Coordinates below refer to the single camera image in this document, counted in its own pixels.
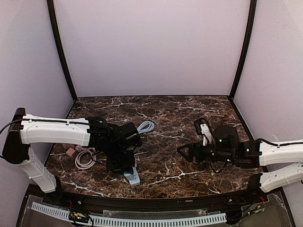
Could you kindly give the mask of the large pink cube adapter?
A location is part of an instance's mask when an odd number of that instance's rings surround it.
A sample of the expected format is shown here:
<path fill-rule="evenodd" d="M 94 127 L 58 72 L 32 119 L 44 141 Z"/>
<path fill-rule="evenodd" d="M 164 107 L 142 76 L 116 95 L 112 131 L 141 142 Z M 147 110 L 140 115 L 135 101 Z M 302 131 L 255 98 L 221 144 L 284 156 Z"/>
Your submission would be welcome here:
<path fill-rule="evenodd" d="M 65 149 L 69 149 L 69 148 L 74 148 L 74 147 L 75 147 L 74 144 L 66 144 L 66 143 L 63 143 L 62 146 L 63 146 Z"/>

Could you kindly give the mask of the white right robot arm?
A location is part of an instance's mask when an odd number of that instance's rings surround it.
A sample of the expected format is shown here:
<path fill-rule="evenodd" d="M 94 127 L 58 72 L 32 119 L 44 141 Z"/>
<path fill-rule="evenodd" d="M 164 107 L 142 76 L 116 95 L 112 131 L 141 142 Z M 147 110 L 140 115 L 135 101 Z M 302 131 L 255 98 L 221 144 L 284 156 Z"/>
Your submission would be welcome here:
<path fill-rule="evenodd" d="M 265 139 L 241 142 L 234 127 L 221 125 L 211 131 L 206 124 L 196 127 L 202 141 L 178 147 L 177 152 L 187 161 L 223 162 L 250 169 L 271 164 L 287 163 L 281 169 L 252 175 L 247 190 L 267 193 L 303 179 L 302 140 L 270 142 Z"/>

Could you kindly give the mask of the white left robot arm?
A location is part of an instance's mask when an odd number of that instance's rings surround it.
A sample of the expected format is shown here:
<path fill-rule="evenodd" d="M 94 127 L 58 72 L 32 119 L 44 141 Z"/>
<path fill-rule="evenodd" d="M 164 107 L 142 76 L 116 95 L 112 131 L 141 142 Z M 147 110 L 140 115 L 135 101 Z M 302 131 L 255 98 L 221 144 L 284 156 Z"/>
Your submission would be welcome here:
<path fill-rule="evenodd" d="M 37 158 L 31 144 L 63 143 L 95 148 L 106 155 L 107 171 L 122 171 L 131 186 L 140 184 L 134 152 L 142 145 L 136 126 L 107 123 L 101 117 L 58 119 L 26 114 L 18 108 L 8 129 L 1 158 L 18 165 L 44 193 L 58 192 L 61 182 Z"/>

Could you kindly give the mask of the blue power strip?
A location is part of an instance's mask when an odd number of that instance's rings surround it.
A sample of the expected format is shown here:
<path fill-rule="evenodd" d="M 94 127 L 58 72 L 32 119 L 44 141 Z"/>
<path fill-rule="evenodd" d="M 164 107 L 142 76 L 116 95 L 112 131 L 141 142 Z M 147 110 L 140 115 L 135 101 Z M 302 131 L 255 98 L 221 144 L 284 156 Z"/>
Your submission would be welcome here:
<path fill-rule="evenodd" d="M 131 186 L 140 185 L 140 177 L 135 166 L 132 167 L 132 171 L 124 172 L 124 177 L 128 180 Z"/>

